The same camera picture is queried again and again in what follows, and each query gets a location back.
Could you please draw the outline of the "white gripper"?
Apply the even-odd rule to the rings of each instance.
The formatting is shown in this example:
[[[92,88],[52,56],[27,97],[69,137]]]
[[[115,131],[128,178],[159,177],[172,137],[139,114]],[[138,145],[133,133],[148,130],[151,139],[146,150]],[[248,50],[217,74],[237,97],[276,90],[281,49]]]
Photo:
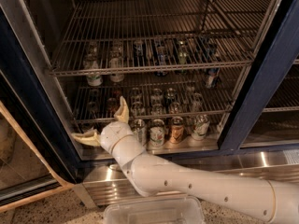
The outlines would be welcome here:
[[[100,147],[112,152],[113,147],[125,136],[132,135],[129,121],[129,108],[123,96],[120,97],[120,107],[114,114],[117,121],[109,123],[102,132],[98,133],[95,129],[86,133],[72,133],[72,137],[79,143],[91,147]]]

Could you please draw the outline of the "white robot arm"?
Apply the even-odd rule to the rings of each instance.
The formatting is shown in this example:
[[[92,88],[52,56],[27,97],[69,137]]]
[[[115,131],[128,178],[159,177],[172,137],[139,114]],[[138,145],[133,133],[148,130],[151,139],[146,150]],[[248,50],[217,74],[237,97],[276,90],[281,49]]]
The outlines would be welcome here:
[[[181,191],[269,224],[299,224],[298,185],[180,166],[149,154],[136,140],[124,98],[114,118],[102,131],[72,136],[83,145],[108,152],[141,196]]]

